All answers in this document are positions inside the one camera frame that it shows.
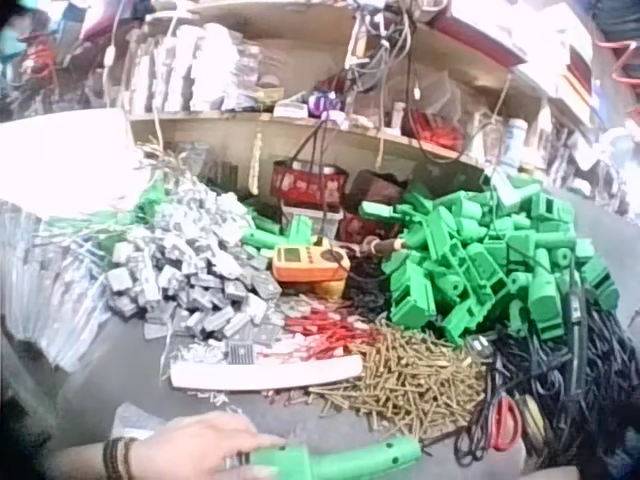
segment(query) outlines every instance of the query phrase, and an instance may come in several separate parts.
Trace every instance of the bracelet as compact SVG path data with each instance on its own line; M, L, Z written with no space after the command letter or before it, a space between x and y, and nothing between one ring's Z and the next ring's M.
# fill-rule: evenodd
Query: bracelet
M135 438L117 437L104 442L102 464L107 480L133 480L131 473L131 445Z

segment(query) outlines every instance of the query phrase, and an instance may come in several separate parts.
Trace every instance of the orange multimeter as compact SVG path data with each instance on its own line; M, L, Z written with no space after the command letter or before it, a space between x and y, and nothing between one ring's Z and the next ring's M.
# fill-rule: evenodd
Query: orange multimeter
M343 249L326 246L284 245L276 248L272 263L275 279L291 283L345 280L350 268Z

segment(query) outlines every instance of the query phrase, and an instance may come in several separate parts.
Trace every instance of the scissors handle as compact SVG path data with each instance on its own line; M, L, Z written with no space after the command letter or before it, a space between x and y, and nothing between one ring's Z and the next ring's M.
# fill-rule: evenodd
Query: scissors handle
M489 448L498 452L511 449L522 435L522 417L515 402L502 395L494 408L489 433Z

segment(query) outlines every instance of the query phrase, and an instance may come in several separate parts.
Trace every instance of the hand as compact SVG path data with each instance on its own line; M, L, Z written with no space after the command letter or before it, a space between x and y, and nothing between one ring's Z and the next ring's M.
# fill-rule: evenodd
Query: hand
M262 480L276 472L259 465L224 471L225 458L283 444L281 438L259 434L243 415L212 412L176 418L133 443L129 461L140 480Z

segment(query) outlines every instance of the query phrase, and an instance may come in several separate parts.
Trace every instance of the purple object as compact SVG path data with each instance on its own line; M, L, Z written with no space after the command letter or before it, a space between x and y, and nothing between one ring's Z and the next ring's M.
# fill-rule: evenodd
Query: purple object
M340 110L342 103L335 92L313 92L307 100L309 116L320 118L328 110Z

